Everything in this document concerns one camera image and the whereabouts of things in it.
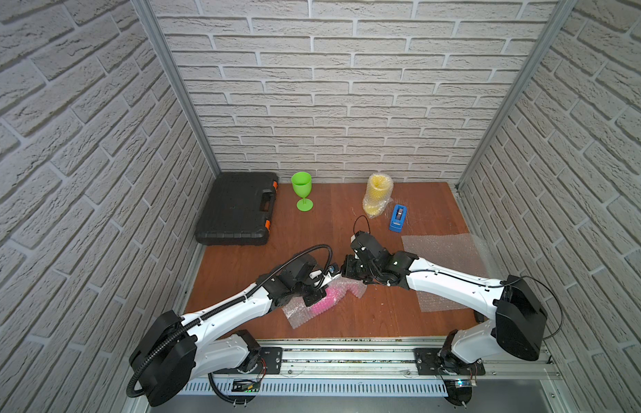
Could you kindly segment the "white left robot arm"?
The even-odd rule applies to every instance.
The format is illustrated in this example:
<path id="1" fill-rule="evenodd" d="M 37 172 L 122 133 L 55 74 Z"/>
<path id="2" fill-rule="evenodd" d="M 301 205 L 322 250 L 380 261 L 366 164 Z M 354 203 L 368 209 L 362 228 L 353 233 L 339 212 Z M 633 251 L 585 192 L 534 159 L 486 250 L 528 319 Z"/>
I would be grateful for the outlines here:
<path id="1" fill-rule="evenodd" d="M 248 368 L 260 346 L 241 325 L 296 297 L 317 303 L 339 275 L 337 263 L 318 267 L 313 256 L 299 254 L 215 306 L 183 316 L 173 310 L 162 313 L 129 357 L 133 375 L 127 396 L 145 397 L 151 406 L 158 406 L 192 379 L 223 369 Z"/>

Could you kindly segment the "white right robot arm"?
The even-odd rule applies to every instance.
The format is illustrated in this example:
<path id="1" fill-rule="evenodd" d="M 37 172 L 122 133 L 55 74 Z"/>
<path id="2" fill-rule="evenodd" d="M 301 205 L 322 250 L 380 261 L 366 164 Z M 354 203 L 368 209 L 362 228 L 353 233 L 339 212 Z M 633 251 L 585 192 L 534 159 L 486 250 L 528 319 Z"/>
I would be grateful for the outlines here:
<path id="1" fill-rule="evenodd" d="M 439 351 L 446 369 L 466 368 L 500 353 L 523 361 L 537 361 L 540 356 L 548 314 L 521 277 L 487 279 L 405 251 L 375 257 L 365 249 L 348 255 L 341 272 L 364 284 L 434 294 L 482 314 L 484 322 L 446 337 Z"/>

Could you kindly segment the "pink plastic wine glass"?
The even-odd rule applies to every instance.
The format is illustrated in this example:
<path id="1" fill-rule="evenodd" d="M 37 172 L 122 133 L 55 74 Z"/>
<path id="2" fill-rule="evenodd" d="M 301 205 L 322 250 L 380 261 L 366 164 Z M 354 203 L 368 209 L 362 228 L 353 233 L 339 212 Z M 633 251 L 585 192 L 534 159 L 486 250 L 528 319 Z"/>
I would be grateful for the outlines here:
<path id="1" fill-rule="evenodd" d="M 346 289 L 343 287 L 328 287 L 327 295 L 319 302 L 310 307 L 311 314 L 316 317 L 331 310 L 346 296 Z"/>

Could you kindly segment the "blue tape dispenser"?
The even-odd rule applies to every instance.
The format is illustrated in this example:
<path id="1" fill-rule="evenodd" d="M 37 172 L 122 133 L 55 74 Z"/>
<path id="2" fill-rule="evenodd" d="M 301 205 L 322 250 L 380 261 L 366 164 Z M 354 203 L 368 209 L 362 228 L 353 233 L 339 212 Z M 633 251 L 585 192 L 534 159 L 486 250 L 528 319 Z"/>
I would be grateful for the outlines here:
<path id="1" fill-rule="evenodd" d="M 389 223 L 389 230 L 391 232 L 401 233 L 405 225 L 408 209 L 400 204 L 396 204 Z"/>

